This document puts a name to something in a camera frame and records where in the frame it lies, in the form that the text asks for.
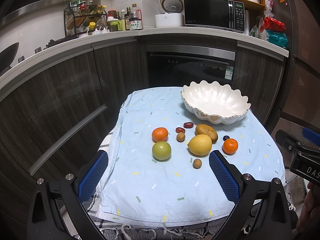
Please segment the right hand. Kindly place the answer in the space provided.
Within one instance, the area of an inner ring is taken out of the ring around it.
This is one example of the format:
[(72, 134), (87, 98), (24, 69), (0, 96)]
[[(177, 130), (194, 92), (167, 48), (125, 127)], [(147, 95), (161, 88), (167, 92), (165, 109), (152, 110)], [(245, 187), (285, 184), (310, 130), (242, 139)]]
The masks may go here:
[(307, 188), (309, 191), (304, 199), (304, 205), (297, 222), (299, 233), (314, 229), (319, 224), (319, 196), (315, 195), (315, 186), (312, 182), (308, 183)]

